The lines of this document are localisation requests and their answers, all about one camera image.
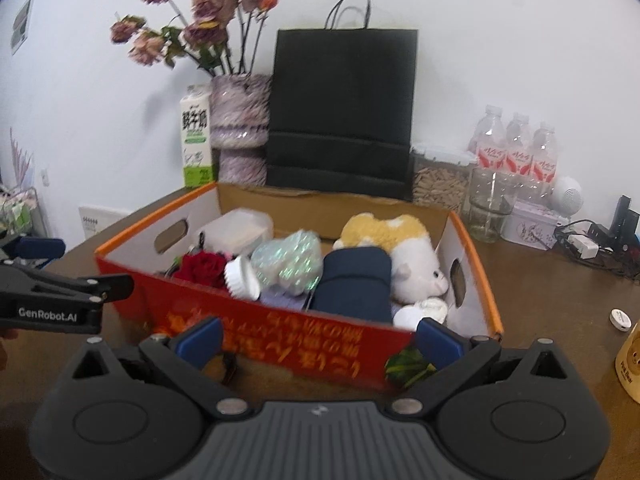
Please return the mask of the red cardboard box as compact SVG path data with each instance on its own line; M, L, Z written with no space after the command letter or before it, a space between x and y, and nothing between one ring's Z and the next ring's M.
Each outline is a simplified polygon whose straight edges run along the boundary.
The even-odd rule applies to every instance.
M446 325L461 336L500 339L504 328L487 275L460 217L446 209L427 208L391 198L344 193L247 188L208 184L156 206L96 248L103 273L126 272L134 292L117 304L121 318L153 332L174 334L206 315L224 323L224 350L249 359L280 365L297 375L326 382L385 390L387 360L406 348L406 330L354 318L270 308L236 300L218 289L163 278L175 258L195 242L202 226L235 208L269 214L274 232L316 232L329 249L347 220L360 212L380 219L411 214L420 219L436 244L442 270L457 263L465 279L461 301L447 294Z

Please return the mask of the water bottle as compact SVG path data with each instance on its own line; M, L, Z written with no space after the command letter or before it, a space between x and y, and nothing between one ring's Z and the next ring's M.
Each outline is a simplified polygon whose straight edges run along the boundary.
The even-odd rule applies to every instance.
M530 176L538 184L541 194L548 194L558 166L558 144L554 127L542 122L534 132L532 142L532 169Z
M506 158L506 132L501 117L501 107L487 105L469 142L469 151L482 168L499 170Z
M526 177L532 168L532 136L529 117L515 113L506 126L506 169L514 176Z

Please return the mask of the yellow bear mug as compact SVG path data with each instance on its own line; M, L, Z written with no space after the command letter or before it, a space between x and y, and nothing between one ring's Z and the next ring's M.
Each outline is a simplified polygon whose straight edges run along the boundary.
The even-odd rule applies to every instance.
M620 384L636 403L640 403L640 327L634 324L617 353L615 371Z

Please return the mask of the milk carton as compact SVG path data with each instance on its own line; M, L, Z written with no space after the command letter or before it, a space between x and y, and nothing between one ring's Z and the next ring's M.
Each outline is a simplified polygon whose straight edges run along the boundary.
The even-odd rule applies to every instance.
M209 84L194 84L180 100L182 171L186 188L199 188L215 180L210 144Z

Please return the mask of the water bottle middle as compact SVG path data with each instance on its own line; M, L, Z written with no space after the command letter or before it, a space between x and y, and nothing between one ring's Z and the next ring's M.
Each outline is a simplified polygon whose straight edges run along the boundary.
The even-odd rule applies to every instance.
M506 169L514 176L526 177L532 168L532 136L529 117L515 113L506 126Z

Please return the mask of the purple fabric pouch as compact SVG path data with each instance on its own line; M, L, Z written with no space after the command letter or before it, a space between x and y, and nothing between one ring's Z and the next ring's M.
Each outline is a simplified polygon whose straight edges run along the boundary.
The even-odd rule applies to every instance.
M259 302L267 307L293 311L303 311L308 301L308 292L293 295L281 287L273 286L264 289L259 296Z

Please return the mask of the white tissue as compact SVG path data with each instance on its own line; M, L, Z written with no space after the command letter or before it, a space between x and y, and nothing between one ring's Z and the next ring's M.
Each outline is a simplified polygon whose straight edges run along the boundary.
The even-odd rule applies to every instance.
M393 316L393 326L398 330L415 332L424 318L431 318L439 324L444 324L447 315L448 304L440 298L432 297L399 308Z

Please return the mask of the dark navy zip case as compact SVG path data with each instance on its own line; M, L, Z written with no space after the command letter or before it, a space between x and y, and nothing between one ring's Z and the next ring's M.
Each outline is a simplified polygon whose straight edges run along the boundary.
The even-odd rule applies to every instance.
M322 278L309 304L311 311L390 324L392 260L383 249L355 247L329 252Z

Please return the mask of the white yellow plush toy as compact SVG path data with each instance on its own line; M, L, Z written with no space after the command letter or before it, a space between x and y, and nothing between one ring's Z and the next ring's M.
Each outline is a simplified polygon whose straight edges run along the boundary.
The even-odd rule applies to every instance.
M410 214L381 220L370 212L350 218L334 249L377 247L392 260L392 297L398 304L416 304L448 292L449 281L436 255L430 233Z

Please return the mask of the water bottle right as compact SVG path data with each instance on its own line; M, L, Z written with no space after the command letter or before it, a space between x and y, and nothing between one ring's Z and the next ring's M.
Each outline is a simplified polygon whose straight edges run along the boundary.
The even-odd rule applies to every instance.
M558 144L554 127L542 122L534 132L532 142L532 169L530 176L538 184L541 194L548 194L558 166Z

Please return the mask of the small white round cap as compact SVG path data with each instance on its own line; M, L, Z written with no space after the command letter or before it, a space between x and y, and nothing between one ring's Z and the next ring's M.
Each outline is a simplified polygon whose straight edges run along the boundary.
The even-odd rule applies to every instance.
M611 324L623 333L628 333L631 330L632 322L629 315L620 309L612 309L608 316Z

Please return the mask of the black stand device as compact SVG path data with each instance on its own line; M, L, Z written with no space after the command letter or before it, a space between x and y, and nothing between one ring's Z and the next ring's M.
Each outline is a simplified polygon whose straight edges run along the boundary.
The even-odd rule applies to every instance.
M639 281L639 214L630 208L630 198L620 196L611 225L593 223L587 236L598 245L596 263L602 269L631 281Z

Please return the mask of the clear glass cup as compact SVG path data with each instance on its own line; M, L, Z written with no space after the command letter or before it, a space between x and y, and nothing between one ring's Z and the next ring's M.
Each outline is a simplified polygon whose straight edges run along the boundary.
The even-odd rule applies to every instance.
M490 168L472 171L468 191L466 225L476 240L495 243L503 223L513 211L518 185L510 174Z

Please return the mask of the water bottle left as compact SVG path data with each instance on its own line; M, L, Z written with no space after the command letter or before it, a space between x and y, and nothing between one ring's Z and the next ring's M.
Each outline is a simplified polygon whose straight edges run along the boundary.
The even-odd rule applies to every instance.
M469 151L482 168L499 170L506 158L506 132L501 117L501 107L487 105L469 142Z

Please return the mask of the dried pink flowers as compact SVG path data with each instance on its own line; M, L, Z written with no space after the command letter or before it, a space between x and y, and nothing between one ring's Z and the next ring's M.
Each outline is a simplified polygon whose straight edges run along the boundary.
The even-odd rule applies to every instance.
M126 44L128 58L143 66L173 68L188 58L207 75L253 73L265 22L280 0L142 0L167 4L174 17L154 28L143 16L118 16L110 27L112 44Z

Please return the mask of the black paper bag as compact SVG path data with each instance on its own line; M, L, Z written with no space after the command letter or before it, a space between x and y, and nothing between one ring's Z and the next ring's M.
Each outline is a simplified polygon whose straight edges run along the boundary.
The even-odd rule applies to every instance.
M268 185L408 200L419 34L339 29L278 32L266 144Z

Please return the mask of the translucent plastic box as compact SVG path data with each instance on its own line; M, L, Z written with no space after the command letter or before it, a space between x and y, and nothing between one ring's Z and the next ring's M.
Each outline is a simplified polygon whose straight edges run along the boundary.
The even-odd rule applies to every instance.
M273 237L269 214L247 208L235 208L206 223L194 235L194 243L206 252L224 252L249 256L262 243Z

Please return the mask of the white round brush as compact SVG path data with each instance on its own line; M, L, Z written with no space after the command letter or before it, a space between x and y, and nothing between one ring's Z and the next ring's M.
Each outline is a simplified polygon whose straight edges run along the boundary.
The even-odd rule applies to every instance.
M239 256L224 267L224 280L232 298L257 301L262 291L250 259Z

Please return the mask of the purple ceramic vase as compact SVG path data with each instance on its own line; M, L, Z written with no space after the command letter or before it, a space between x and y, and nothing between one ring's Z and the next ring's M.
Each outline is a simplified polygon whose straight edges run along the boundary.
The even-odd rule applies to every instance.
M218 152L220 182L266 184L270 90L268 75L228 75L213 79L210 144Z

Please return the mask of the jar of seeds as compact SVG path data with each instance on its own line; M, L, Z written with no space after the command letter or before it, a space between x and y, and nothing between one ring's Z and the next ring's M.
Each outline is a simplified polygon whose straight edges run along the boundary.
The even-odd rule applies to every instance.
M451 151L427 143L413 144L411 155L412 202L460 212L477 157L468 151Z

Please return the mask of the iridescent bundle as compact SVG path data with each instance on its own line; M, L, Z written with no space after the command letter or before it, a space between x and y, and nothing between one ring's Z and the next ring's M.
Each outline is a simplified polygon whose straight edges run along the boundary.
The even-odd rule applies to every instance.
M262 289L278 288L290 295L312 292L321 280L323 257L315 232L298 230L260 244L250 256Z

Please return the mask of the red rose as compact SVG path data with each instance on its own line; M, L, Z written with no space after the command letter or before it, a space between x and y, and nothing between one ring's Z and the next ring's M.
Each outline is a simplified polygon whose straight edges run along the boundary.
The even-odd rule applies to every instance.
M195 285L225 289L224 267L227 263L227 258L216 252L186 254L172 277Z

